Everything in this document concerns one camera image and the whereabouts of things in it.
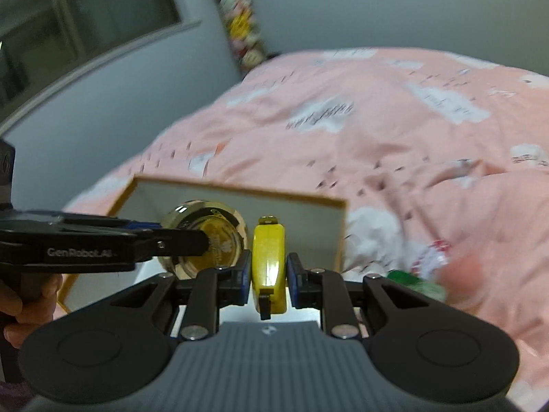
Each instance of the human hand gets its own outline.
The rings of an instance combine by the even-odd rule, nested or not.
[[[15,348],[21,348],[27,336],[40,325],[53,320],[62,281],[62,275],[52,275],[42,286],[42,297],[33,302],[23,302],[15,291],[0,281],[0,311],[16,320],[4,328],[4,337]]]

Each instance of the cardboard box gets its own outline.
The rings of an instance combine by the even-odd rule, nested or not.
[[[341,271],[346,211],[342,199],[138,175],[109,215],[160,222],[175,207],[196,199],[222,202],[238,210],[248,226],[250,246],[259,218],[274,215],[285,227],[287,253],[298,253],[306,268]],[[163,271],[153,259],[138,264],[132,272],[71,275],[59,302],[66,311],[74,311]]]

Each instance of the logo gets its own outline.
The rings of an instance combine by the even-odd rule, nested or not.
[[[229,240],[226,240],[221,244],[221,250],[224,253],[230,253],[233,251],[233,244]]]
[[[213,260],[215,261],[216,266],[220,266],[223,256],[221,255],[221,239],[219,234],[210,234],[210,251],[213,255]]]
[[[88,259],[103,259],[103,258],[109,258],[113,256],[113,250],[112,249],[55,249],[55,248],[48,248],[48,256],[50,257],[64,257],[64,258],[70,258],[70,257],[78,257],[78,258],[88,258]]]
[[[261,329],[261,332],[265,336],[270,336],[271,334],[275,334],[277,331],[278,331],[278,329],[276,327],[273,327],[272,325],[267,325],[266,327],[263,327]]]

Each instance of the bed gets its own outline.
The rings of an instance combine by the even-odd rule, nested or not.
[[[450,303],[515,339],[512,397],[534,410],[549,396],[548,112],[548,77],[467,56],[288,54],[67,210],[106,214],[137,173],[345,198],[345,277],[436,278]]]

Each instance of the yellow tape measure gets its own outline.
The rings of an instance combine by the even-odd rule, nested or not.
[[[261,217],[252,250],[252,286],[261,319],[286,312],[285,231],[276,217]]]

